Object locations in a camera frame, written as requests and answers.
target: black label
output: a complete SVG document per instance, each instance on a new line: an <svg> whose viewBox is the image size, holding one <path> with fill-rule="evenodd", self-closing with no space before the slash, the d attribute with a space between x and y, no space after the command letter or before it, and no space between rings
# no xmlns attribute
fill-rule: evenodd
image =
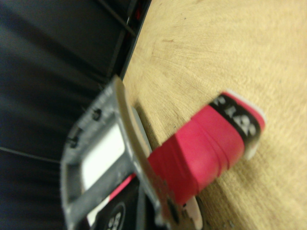
<svg viewBox="0 0 307 230"><path fill-rule="evenodd" d="M104 230L121 230L125 219L125 204L120 202L111 212L109 221Z"/></svg>
<svg viewBox="0 0 307 230"><path fill-rule="evenodd" d="M245 149L259 140L261 129L258 121L234 99L221 94L209 105L237 130L243 139Z"/></svg>

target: wooden surface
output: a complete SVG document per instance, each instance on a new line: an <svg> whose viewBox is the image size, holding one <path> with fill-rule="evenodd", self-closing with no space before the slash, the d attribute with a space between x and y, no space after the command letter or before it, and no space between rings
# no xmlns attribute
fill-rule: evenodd
<svg viewBox="0 0 307 230"><path fill-rule="evenodd" d="M218 92L261 107L256 156L201 193L212 229L307 229L307 1L153 0L124 84L153 148Z"/></svg>

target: wood grain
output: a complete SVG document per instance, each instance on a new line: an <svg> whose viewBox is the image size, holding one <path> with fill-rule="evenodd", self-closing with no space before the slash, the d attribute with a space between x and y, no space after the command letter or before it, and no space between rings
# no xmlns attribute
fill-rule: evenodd
<svg viewBox="0 0 307 230"><path fill-rule="evenodd" d="M307 229L306 0L153 0L124 84L153 148L224 89L261 107L256 156L201 193L208 222Z"/></svg>

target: black logo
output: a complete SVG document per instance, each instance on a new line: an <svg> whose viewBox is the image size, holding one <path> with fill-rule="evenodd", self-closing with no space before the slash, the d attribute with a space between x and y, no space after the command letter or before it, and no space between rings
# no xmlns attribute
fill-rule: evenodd
<svg viewBox="0 0 307 230"><path fill-rule="evenodd" d="M111 212L109 221L106 223L104 230L121 230L125 219L125 204L120 202Z"/></svg>
<svg viewBox="0 0 307 230"><path fill-rule="evenodd" d="M222 115L240 134L245 149L259 140L260 125L256 118L232 98L221 94L209 104Z"/></svg>

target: red rubber grip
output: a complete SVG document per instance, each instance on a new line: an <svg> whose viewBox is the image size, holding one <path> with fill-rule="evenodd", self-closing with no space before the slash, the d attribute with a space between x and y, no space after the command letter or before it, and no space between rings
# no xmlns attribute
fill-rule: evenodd
<svg viewBox="0 0 307 230"><path fill-rule="evenodd" d="M233 99L256 119L261 131L264 129L264 118L254 108L232 94L222 95ZM207 105L155 149L148 160L155 173L174 191L176 201L184 204L234 166L244 150L238 129Z"/></svg>

